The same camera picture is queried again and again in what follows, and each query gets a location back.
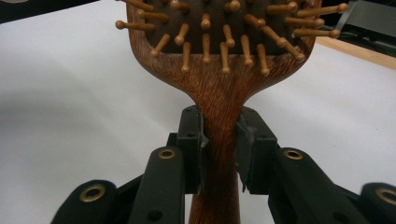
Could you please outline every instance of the black object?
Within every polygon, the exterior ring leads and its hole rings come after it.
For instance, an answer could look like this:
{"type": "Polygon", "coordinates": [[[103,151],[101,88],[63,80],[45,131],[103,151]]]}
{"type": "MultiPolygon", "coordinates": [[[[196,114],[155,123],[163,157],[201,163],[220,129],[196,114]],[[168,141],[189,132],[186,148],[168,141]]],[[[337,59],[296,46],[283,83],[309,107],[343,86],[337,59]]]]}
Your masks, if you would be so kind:
{"type": "MultiPolygon", "coordinates": [[[[184,109],[178,133],[151,153],[142,176],[118,189],[103,180],[79,186],[52,223],[184,223],[184,194],[199,192],[205,181],[202,129],[196,106],[184,109]]],[[[269,195],[277,224],[396,223],[395,187],[366,184],[357,195],[334,185],[309,155],[278,146],[259,114],[247,107],[238,120],[235,157],[250,193],[269,195]]]]}
{"type": "Polygon", "coordinates": [[[98,0],[30,0],[18,4],[0,1],[0,23],[16,21],[96,1],[98,0]]]}

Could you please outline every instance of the white table surface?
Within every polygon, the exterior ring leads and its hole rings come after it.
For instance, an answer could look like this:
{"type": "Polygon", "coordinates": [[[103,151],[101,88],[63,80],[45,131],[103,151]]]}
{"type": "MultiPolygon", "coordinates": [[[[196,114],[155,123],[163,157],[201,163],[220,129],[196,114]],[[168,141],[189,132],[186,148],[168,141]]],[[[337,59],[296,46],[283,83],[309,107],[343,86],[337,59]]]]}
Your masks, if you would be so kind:
{"type": "MultiPolygon", "coordinates": [[[[49,223],[92,179],[121,186],[177,131],[193,102],[139,65],[114,27],[125,18],[100,1],[0,24],[0,223],[49,223]]],[[[247,106],[334,183],[396,185],[395,70],[316,45],[247,106]]],[[[242,223],[273,223],[266,200],[241,193],[242,223]]]]}

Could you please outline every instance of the hairbrush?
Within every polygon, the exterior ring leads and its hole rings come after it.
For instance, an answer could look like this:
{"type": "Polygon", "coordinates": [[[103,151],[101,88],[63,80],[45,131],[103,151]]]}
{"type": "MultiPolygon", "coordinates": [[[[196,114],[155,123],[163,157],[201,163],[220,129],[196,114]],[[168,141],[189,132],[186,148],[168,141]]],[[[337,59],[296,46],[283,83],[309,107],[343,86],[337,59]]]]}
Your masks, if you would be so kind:
{"type": "Polygon", "coordinates": [[[322,31],[319,15],[347,4],[321,0],[122,0],[132,50],[160,80],[186,92],[205,121],[207,175],[193,196],[190,223],[240,223],[236,122],[245,101],[291,76],[322,31]]]}

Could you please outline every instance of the white background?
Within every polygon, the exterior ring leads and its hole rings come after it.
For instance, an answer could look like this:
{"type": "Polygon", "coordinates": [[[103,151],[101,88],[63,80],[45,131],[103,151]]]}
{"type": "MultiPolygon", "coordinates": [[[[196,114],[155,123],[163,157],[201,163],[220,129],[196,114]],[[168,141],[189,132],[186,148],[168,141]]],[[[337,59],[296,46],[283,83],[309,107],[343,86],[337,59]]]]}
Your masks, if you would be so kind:
{"type": "MultiPolygon", "coordinates": [[[[100,1],[0,24],[1,223],[49,223],[78,185],[128,182],[177,131],[193,102],[141,68],[125,18],[100,1]]],[[[316,45],[247,106],[334,183],[396,185],[396,71],[316,45]]],[[[241,194],[242,223],[272,223],[266,199],[241,194]]]]}

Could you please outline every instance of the brass grommet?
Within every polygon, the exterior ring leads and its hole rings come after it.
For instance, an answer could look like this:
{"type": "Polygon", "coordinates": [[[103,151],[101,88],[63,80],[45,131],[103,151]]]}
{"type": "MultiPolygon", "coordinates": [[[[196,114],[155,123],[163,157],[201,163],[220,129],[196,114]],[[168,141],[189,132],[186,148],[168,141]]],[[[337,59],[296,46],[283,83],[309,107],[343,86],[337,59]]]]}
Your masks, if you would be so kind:
{"type": "Polygon", "coordinates": [[[376,196],[378,196],[383,201],[385,201],[387,203],[390,203],[390,204],[393,204],[393,205],[396,205],[396,200],[390,198],[389,196],[387,196],[387,194],[390,194],[390,195],[392,195],[392,196],[394,196],[396,198],[396,191],[395,190],[380,188],[380,189],[377,189],[375,191],[375,193],[376,193],[376,196]]]}
{"type": "Polygon", "coordinates": [[[101,184],[95,184],[85,188],[80,194],[79,199],[84,203],[94,202],[105,195],[106,188],[101,184]]]}
{"type": "Polygon", "coordinates": [[[286,150],[284,152],[285,156],[291,160],[299,161],[303,159],[303,154],[301,152],[298,152],[296,150],[286,150]]]}
{"type": "Polygon", "coordinates": [[[158,153],[158,156],[163,160],[168,160],[174,158],[176,152],[173,149],[163,149],[158,153]]]}

